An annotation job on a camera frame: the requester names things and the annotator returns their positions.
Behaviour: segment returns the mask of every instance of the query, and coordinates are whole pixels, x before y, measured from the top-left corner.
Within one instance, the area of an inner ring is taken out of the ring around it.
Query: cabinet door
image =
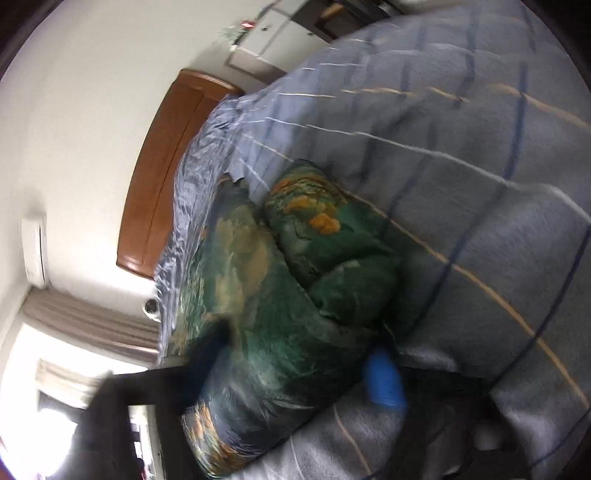
[[[327,46],[324,40],[296,22],[290,21],[261,55],[275,67],[290,72],[307,57]]]
[[[275,10],[269,10],[246,34],[244,40],[240,42],[240,48],[254,55],[261,55],[289,20]]]

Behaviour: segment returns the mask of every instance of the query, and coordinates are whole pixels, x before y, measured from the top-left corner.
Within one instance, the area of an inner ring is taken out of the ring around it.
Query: blue bedsheet
[[[227,98],[177,172],[161,352],[216,179],[260,202],[305,158],[397,228],[405,353],[490,379],[535,478],[554,478],[589,427],[590,122],[579,72],[517,0],[374,24]],[[359,479],[399,426],[353,392],[244,475]]]

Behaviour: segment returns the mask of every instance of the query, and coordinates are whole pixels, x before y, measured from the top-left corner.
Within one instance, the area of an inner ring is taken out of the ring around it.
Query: striped fabric
[[[579,72],[518,0],[372,25],[268,88],[225,100],[177,172],[157,277],[161,351],[214,181],[225,171],[246,177],[260,202],[305,158],[396,227],[385,240],[407,261],[394,332],[405,352],[489,379],[534,477],[554,478],[589,428],[590,122]],[[265,458],[270,469],[254,464],[245,477],[362,478],[384,457],[354,418],[356,446],[341,432],[329,465],[323,435],[341,431],[334,422],[295,434]],[[291,461],[293,476],[269,463],[292,447],[306,458]],[[341,476],[357,450],[373,461]]]

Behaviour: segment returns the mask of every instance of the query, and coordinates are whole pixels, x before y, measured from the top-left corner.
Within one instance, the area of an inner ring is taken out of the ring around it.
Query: green floral blanket
[[[359,379],[392,319],[398,257],[384,220],[297,163],[262,208],[224,177],[181,291],[167,355],[223,316],[233,344],[184,416],[204,470],[224,476],[270,450]]]

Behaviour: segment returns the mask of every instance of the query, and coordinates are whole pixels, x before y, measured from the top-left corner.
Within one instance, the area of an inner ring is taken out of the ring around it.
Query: blue plastic object
[[[378,347],[370,354],[365,365],[365,384],[372,402],[406,410],[402,379],[385,348]]]

